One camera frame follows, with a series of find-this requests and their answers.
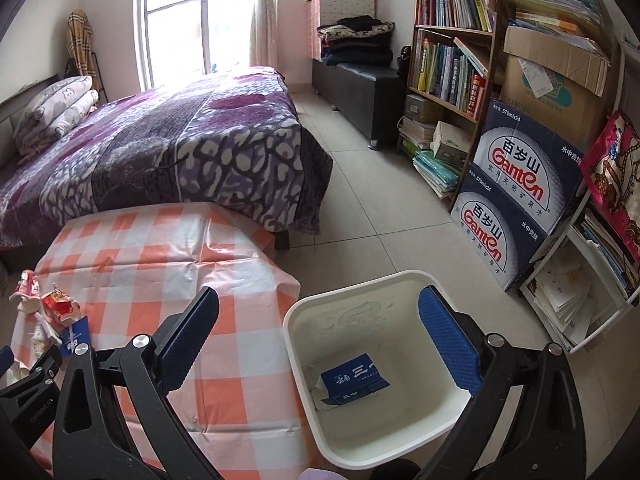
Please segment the red crushed milk carton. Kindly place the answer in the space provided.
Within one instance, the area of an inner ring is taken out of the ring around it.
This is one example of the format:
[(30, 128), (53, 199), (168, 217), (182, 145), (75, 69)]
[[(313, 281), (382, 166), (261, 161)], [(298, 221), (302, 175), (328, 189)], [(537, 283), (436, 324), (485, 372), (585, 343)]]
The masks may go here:
[(47, 316), (58, 325), (69, 326), (81, 318), (78, 302), (56, 286), (41, 301)]

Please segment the blue biscuit box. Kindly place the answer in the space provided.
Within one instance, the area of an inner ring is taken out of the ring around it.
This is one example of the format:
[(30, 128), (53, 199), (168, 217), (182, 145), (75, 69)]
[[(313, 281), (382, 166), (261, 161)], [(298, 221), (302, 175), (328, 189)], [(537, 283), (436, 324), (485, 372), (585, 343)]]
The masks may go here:
[(60, 351), (64, 359), (69, 358), (77, 346), (91, 346), (89, 321), (86, 316), (70, 324), (62, 330)]

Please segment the long blue tissue box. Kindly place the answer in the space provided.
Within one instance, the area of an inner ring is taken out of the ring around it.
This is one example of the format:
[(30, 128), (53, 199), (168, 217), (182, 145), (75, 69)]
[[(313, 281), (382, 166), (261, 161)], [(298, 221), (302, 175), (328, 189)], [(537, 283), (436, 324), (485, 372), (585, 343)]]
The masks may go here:
[(361, 353), (322, 372), (310, 393), (316, 410), (324, 412), (372, 396), (389, 386), (370, 356)]

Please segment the white foam strip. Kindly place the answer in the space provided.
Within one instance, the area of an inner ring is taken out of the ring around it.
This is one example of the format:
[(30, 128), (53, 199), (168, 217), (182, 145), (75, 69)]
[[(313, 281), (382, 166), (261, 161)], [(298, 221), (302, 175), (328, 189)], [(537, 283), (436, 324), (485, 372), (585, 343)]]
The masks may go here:
[(51, 346), (59, 347), (62, 340), (42, 313), (35, 312), (34, 318), (35, 328), (30, 336), (30, 344), (35, 356), (40, 358)]

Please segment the crushed red white paper cup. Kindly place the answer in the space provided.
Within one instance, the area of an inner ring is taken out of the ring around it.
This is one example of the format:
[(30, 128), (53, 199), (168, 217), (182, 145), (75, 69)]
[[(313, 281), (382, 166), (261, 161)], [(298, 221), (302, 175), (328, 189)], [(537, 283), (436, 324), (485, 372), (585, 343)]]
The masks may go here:
[(10, 300), (17, 301), (17, 310), (25, 314), (35, 314), (41, 308), (41, 292), (37, 275), (32, 270), (24, 270)]

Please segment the white plastic trash bin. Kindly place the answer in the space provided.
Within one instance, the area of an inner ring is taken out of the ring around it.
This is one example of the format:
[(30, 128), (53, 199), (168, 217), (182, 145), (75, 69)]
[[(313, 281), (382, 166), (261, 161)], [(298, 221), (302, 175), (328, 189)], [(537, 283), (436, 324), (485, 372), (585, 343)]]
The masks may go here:
[[(332, 465), (366, 470), (446, 434), (472, 396), (460, 389), (418, 315), (430, 274), (410, 270), (322, 292), (288, 310), (283, 335), (314, 442)], [(386, 389), (319, 412), (310, 390), (322, 372), (367, 353)]]

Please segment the upper Ganten water carton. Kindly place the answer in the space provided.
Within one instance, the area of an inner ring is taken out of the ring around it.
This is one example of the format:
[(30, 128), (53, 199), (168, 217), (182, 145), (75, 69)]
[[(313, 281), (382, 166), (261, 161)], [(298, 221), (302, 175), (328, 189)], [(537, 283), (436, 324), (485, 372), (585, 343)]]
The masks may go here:
[(552, 233), (582, 186), (582, 153), (562, 136), (492, 99), (473, 164)]

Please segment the bed with purple blanket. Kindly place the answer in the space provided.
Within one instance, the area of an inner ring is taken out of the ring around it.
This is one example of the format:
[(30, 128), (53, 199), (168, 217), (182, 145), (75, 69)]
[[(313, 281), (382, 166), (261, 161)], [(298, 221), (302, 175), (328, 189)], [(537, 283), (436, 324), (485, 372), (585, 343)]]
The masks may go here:
[(45, 133), (1, 171), (1, 246), (46, 244), (70, 220), (207, 202), (266, 231), (320, 231), (333, 162), (271, 67), (154, 88)]

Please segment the folded floral quilt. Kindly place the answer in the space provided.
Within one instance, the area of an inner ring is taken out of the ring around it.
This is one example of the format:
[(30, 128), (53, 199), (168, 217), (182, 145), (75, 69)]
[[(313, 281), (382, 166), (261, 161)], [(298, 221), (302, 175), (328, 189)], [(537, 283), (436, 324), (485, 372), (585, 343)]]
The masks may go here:
[(13, 133), (17, 153), (24, 159), (34, 158), (76, 128), (98, 101), (90, 75), (51, 84), (32, 98), (18, 118)]

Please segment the dark bed headboard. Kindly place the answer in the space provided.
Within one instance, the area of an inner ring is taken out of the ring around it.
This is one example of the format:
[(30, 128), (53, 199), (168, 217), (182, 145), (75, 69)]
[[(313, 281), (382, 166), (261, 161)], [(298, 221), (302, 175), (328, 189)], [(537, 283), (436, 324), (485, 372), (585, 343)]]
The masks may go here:
[(0, 105), (0, 122), (4, 122), (6, 119), (12, 117), (16, 113), (19, 113), (40, 91), (48, 88), (51, 84), (54, 84), (59, 80), (60, 76), (53, 75), (49, 78), (43, 79), (42, 81), (38, 81), (24, 87), (13, 96), (4, 100)]

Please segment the brown cardboard box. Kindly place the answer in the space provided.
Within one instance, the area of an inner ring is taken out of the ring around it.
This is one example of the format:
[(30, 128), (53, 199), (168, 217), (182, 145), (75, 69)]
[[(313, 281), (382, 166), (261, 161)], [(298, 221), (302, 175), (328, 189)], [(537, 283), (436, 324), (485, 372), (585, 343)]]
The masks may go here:
[(511, 25), (503, 52), (500, 100), (588, 151), (614, 101), (620, 50), (602, 58), (559, 37)]

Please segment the wooden bookshelf with books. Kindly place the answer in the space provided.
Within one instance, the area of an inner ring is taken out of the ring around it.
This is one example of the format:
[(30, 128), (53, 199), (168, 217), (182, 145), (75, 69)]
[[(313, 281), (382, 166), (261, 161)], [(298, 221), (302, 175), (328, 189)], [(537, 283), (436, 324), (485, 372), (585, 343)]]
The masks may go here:
[(498, 66), (506, 22), (500, 0), (416, 0), (399, 148), (442, 200), (469, 165)]

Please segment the plaid beige coat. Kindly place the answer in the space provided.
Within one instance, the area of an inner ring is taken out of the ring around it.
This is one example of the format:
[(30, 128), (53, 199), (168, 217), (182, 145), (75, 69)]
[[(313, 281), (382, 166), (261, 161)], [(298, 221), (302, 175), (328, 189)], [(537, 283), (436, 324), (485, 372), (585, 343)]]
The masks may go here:
[(70, 66), (79, 76), (92, 78), (93, 90), (99, 91), (100, 77), (93, 56), (92, 28), (87, 14), (73, 10), (66, 21), (66, 51)]

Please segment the window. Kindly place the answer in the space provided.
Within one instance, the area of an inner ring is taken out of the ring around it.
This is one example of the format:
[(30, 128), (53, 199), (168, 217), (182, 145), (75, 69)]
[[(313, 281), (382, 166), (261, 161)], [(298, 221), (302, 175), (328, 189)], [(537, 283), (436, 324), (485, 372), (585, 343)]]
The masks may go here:
[(250, 65), (255, 0), (134, 0), (143, 89)]

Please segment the pink checkered storage box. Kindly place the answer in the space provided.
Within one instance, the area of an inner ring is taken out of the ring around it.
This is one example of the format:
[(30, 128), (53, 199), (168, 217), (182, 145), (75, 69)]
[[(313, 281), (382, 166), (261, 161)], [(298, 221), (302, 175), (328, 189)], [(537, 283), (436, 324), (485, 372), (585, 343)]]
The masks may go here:
[(335, 25), (343, 18), (360, 15), (375, 17), (375, 0), (306, 0), (308, 25), (308, 56), (321, 58), (321, 40), (318, 28)]

